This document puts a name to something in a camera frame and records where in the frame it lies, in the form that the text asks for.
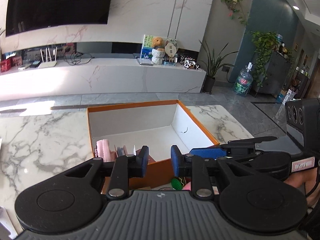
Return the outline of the person's right hand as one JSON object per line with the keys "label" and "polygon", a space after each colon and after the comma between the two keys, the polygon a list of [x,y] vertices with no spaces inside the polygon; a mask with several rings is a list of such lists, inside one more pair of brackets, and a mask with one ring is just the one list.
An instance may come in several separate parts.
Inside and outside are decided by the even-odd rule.
{"label": "person's right hand", "polygon": [[[300,188],[304,185],[305,192],[309,193],[316,185],[316,178],[317,168],[313,168],[311,170],[292,173],[289,178],[284,181],[284,183],[295,188]],[[319,200],[319,185],[317,186],[317,189],[315,189],[315,191],[306,198],[306,200],[309,207],[314,207],[316,205]]]}

